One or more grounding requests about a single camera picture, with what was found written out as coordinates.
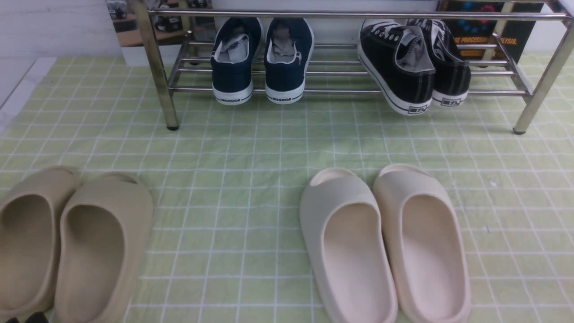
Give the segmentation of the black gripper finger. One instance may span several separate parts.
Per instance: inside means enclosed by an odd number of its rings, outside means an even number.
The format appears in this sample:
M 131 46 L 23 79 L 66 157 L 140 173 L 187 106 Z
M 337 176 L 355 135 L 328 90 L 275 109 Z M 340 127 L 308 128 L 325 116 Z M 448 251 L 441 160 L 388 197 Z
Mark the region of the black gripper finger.
M 35 312 L 30 315 L 24 323 L 49 323 L 44 312 Z

